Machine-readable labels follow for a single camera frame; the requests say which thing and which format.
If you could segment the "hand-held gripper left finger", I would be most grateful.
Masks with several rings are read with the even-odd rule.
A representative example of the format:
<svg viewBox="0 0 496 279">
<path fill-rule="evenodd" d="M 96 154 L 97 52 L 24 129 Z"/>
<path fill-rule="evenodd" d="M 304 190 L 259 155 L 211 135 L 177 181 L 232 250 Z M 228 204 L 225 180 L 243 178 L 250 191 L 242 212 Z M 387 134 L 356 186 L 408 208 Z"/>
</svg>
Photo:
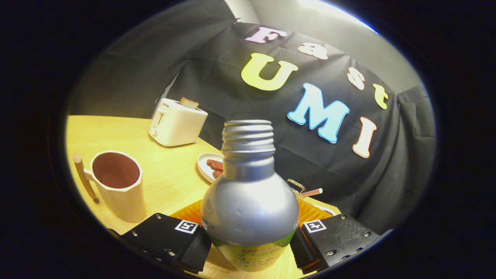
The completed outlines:
<svg viewBox="0 0 496 279">
<path fill-rule="evenodd" d="M 198 274 L 211 248 L 201 224 L 201 204 L 196 201 L 171 215 L 154 213 L 117 238 L 157 264 Z"/>
</svg>

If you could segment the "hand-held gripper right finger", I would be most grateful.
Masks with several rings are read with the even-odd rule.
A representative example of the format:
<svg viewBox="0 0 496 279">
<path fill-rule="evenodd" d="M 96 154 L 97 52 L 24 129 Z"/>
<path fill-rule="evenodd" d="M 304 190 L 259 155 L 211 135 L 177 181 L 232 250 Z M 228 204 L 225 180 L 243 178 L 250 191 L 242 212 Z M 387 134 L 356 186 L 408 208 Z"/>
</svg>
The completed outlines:
<svg viewBox="0 0 496 279">
<path fill-rule="evenodd" d="M 290 247 L 303 274 L 337 268 L 382 238 L 350 215 L 330 215 L 301 198 L 297 200 L 299 227 Z"/>
</svg>

